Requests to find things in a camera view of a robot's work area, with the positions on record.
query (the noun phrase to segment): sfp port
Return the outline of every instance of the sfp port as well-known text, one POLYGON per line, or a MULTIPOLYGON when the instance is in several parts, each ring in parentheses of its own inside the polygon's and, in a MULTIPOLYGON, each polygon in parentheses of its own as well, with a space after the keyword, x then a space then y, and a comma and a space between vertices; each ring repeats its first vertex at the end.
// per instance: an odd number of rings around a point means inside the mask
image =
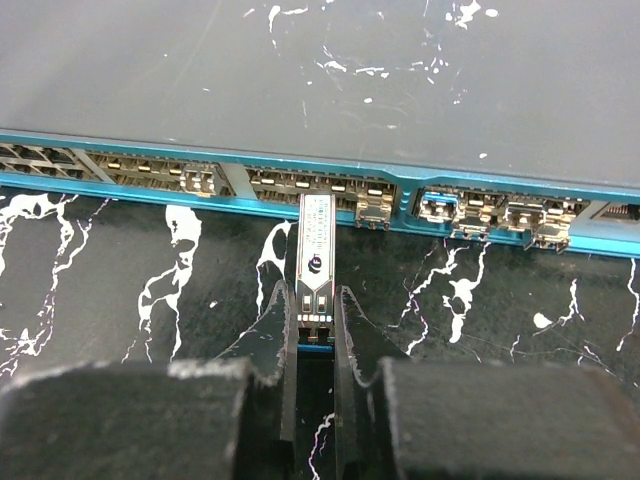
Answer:
POLYGON ((216 175, 212 171, 186 167, 180 175, 180 186, 185 192, 209 197, 216 194, 216 175))
POLYGON ((9 145, 0 145, 0 157, 16 158, 16 154, 9 145))
POLYGON ((76 164, 75 160, 71 158, 69 154, 61 150, 47 148, 42 153, 51 163, 62 163, 65 165, 76 164))
POLYGON ((509 230, 524 232, 535 229, 545 222, 546 211, 543 205, 509 202, 504 220, 509 230))
POLYGON ((452 222, 458 210, 458 196, 425 191, 422 193, 418 216, 432 223, 452 222))
POLYGON ((553 248, 562 253, 569 248, 569 224, 541 225, 531 235, 531 240, 525 245, 525 250, 532 246, 538 248, 553 248))
POLYGON ((454 232, 467 240, 486 240, 491 229, 490 218, 467 217, 454 224, 454 232))
POLYGON ((40 153, 43 149, 39 147, 16 147, 16 154, 24 160, 44 160, 45 157, 40 153))

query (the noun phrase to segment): transceiver label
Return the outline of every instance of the transceiver label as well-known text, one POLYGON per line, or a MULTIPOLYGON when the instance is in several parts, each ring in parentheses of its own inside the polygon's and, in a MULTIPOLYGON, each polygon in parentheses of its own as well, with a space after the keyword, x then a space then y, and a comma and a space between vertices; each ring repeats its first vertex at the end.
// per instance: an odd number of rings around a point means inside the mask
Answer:
POLYGON ((318 290, 333 277, 332 208, 330 195, 305 195, 300 280, 318 290))
POLYGON ((312 331, 318 324, 326 331, 333 319, 335 215, 332 195, 301 196, 296 299, 298 320, 312 331))

